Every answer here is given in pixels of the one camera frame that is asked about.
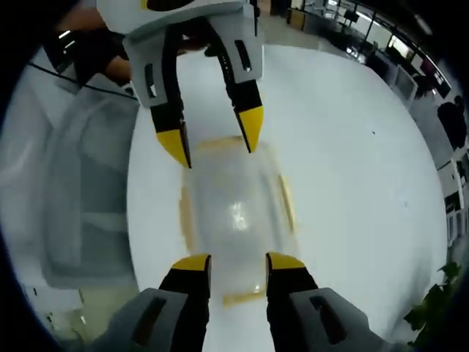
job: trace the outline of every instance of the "white tabletop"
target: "white tabletop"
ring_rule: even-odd
[[[240,135],[216,59],[178,58],[191,148]],[[362,309],[387,337],[446,261],[446,216],[422,135],[367,67],[318,51],[265,47],[261,140],[274,149],[298,219],[300,259],[320,287]],[[188,255],[180,229],[182,170],[136,121],[128,176],[130,247],[139,289],[158,287]],[[211,307],[206,351],[272,351],[265,300]]]

